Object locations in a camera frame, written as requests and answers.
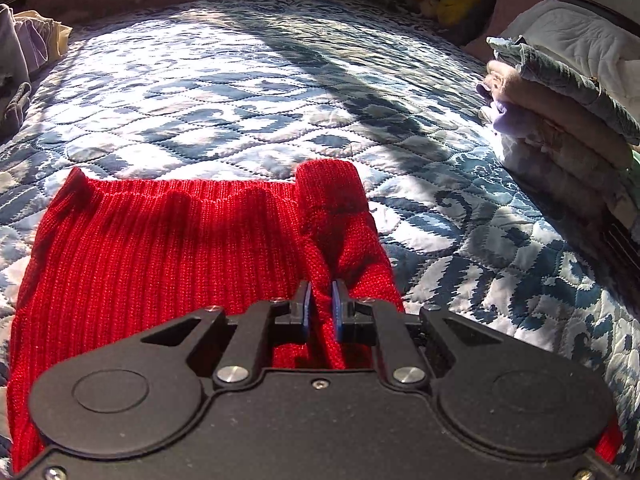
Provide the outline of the grey folded clothes pile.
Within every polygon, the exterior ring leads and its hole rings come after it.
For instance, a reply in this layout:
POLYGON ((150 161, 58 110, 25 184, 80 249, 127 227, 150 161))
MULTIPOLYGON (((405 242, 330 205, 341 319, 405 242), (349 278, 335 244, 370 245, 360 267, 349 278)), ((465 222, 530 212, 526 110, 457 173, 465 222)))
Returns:
POLYGON ((1 140, 23 125, 32 80, 57 63, 68 48, 72 29, 37 11, 14 13, 1 5, 1 140))

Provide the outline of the pink pillow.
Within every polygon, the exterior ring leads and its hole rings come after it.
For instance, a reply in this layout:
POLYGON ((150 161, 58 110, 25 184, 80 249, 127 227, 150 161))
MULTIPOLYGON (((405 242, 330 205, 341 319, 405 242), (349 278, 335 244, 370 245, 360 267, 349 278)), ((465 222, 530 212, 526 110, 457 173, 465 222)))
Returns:
POLYGON ((480 33, 480 36, 469 42, 462 50, 482 62, 489 61, 492 58, 492 50, 491 47, 488 46, 486 38, 499 37, 521 13, 541 1, 542 0, 497 0, 488 25, 480 33))

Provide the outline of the red knitted sweater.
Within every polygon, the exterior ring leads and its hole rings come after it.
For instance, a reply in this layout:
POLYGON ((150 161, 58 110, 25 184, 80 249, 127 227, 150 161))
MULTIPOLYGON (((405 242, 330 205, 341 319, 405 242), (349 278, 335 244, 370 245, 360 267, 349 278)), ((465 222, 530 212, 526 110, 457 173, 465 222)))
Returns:
POLYGON ((592 370, 424 308, 424 388, 335 336, 332 283, 405 312, 349 162, 291 183, 70 173, 17 298, 8 388, 22 479, 614 479, 592 370), (220 388, 227 318, 311 284, 304 344, 220 388))

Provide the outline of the blue white patterned quilt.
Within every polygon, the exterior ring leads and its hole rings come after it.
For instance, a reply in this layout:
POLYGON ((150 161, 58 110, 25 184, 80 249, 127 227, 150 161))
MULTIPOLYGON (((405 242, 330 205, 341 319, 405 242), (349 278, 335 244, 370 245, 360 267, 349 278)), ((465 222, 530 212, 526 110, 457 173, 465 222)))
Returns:
POLYGON ((620 272, 492 150, 483 66, 427 24, 346 0, 200 0, 78 27, 1 148, 1 327, 36 227, 90 176, 288 180, 358 169, 405 304, 438 304, 601 372, 639 463, 639 307, 620 272))

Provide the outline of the stack of folded clothes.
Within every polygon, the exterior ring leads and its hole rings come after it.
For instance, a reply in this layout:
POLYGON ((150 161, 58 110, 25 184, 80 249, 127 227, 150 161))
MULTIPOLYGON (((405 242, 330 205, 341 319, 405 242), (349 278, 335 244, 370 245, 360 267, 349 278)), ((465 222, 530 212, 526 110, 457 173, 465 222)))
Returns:
POLYGON ((506 169, 582 218, 639 237, 639 124, 596 82, 523 39, 490 37, 477 85, 506 169))

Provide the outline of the white folded duvet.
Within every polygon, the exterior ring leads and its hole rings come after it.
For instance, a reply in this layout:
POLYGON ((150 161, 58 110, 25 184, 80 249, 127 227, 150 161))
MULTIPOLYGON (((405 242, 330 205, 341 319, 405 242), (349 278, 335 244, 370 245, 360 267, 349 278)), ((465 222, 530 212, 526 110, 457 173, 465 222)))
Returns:
POLYGON ((597 79, 612 98, 639 117, 639 38, 587 9, 542 0, 501 33, 597 79))

